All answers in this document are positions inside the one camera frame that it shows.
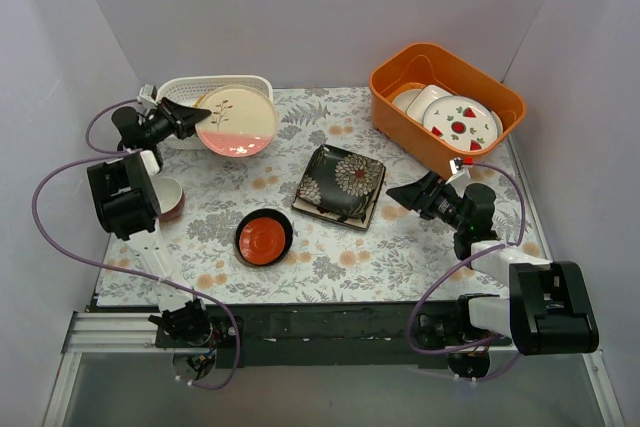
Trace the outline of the pink and cream plate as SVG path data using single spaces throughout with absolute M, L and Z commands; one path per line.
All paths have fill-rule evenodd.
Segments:
M 277 133 L 273 102 L 254 88 L 221 87 L 203 95 L 194 108 L 210 112 L 196 125 L 196 134 L 206 148 L 222 156 L 257 154 Z

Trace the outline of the dark square patterned plate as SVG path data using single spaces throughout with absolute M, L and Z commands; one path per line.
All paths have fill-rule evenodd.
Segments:
M 324 211 L 360 217 L 377 201 L 385 174 L 378 160 L 322 144 L 312 154 L 295 196 Z

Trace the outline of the cream square flower plate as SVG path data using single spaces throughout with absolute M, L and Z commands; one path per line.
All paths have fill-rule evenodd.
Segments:
M 360 217 L 347 217 L 346 215 L 339 215 L 333 212 L 324 211 L 317 206 L 314 206 L 304 200 L 302 200 L 298 195 L 295 196 L 294 201 L 291 207 L 301 212 L 305 215 L 330 222 L 336 225 L 341 225 L 344 227 L 352 228 L 358 231 L 367 231 L 369 226 L 371 225 L 372 217 L 375 212 L 377 201 L 371 202 L 365 212 Z

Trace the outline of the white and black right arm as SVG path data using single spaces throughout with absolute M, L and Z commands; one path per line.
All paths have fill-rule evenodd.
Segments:
M 506 297 L 465 294 L 452 320 L 454 336 L 475 344 L 486 334 L 510 339 L 525 355 L 592 353 L 599 331 L 580 267 L 534 257 L 501 240 L 493 228 L 496 194 L 469 184 L 462 194 L 436 173 L 388 190 L 407 210 L 438 219 L 454 230 L 454 253 L 462 266 L 508 290 Z

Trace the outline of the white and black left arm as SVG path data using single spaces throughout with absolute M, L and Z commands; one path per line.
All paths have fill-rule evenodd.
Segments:
M 143 276 L 156 283 L 160 314 L 149 321 L 173 340 L 203 346 L 212 340 L 213 324 L 167 250 L 160 228 L 160 201 L 151 178 L 163 167 L 158 144 L 170 136 L 194 135 L 196 125 L 210 112 L 166 97 L 145 115 L 130 100 L 99 114 L 108 112 L 121 136 L 118 149 L 107 153 L 107 161 L 87 168 L 99 223 L 125 242 L 139 259 Z

